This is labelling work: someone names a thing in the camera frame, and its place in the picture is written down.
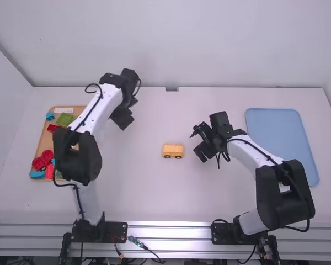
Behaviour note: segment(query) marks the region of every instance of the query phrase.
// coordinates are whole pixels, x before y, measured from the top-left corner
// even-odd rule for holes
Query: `green toy piece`
[[[61,113],[56,120],[56,124],[66,128],[74,120],[73,115],[67,113]]]

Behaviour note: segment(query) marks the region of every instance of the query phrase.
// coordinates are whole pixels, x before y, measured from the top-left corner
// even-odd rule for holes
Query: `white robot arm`
[[[206,162],[216,156],[219,168],[220,156],[229,162],[231,155],[252,172],[256,181],[256,209],[236,216],[228,224],[227,234],[243,243],[262,232],[302,220],[308,220],[308,229],[315,208],[303,165],[298,160],[284,161],[254,143],[245,131],[233,130],[226,112],[210,115],[210,121],[212,128],[202,122],[194,126],[191,135],[202,138],[194,148],[199,159]],[[280,183],[289,186],[289,190],[281,192]]]
[[[53,133],[56,169],[70,183],[60,185],[55,179],[53,181],[56,186],[71,186],[76,191],[79,219],[87,230],[104,222],[96,193],[96,178],[102,168],[102,157],[94,135],[109,118],[121,130],[133,122],[129,107],[137,102],[134,91],[139,82],[136,72],[129,69],[124,69],[121,75],[105,74],[99,84],[86,87],[85,92],[94,93],[94,97],[81,115],[68,128]],[[76,144],[79,144],[79,150],[71,147]],[[98,241],[101,234],[95,234],[96,238],[86,240]]]

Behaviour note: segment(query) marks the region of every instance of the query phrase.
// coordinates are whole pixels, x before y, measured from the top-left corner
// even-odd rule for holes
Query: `red toy piece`
[[[51,151],[49,149],[43,151],[41,158],[44,161],[45,165],[50,164],[51,163],[51,159],[54,158],[53,151]]]
[[[54,164],[46,165],[46,179],[52,179],[54,174]]]
[[[48,128],[46,128],[47,131],[51,133],[55,133],[59,128],[62,128],[59,125],[49,124]]]
[[[41,157],[37,157],[37,158],[33,159],[32,166],[37,171],[42,171],[42,170],[45,170],[46,163],[45,163],[45,161]]]

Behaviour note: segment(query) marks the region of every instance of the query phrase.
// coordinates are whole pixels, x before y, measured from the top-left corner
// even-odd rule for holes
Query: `blue mat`
[[[248,134],[258,145],[284,160],[297,159],[310,187],[319,183],[310,145],[299,113],[294,109],[248,109]]]

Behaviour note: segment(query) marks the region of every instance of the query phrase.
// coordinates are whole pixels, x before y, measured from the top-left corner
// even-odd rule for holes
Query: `white table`
[[[129,234],[153,238],[144,241],[163,257],[246,258],[251,246],[214,246],[208,226],[255,207],[254,178],[235,160],[222,160],[221,170],[215,160],[202,163],[192,152],[200,137],[189,136],[214,112],[225,110],[235,129],[246,130],[248,108],[293,108],[301,115],[321,181],[311,189],[313,228],[306,234],[277,231],[279,250],[282,258],[331,259],[331,108],[321,88],[142,88],[137,98],[129,128],[120,131],[112,121],[104,128],[97,181],[108,220],[130,220]],[[62,234],[76,217],[73,193],[32,181],[28,172],[48,109],[90,99],[83,88],[33,91],[0,176],[0,255],[58,256]],[[185,157],[162,158],[166,142],[184,144]],[[25,246],[11,236],[25,236]],[[86,244],[85,255],[115,256],[109,245]],[[128,243],[120,247],[127,255],[147,256]],[[72,249],[78,256],[79,244]]]

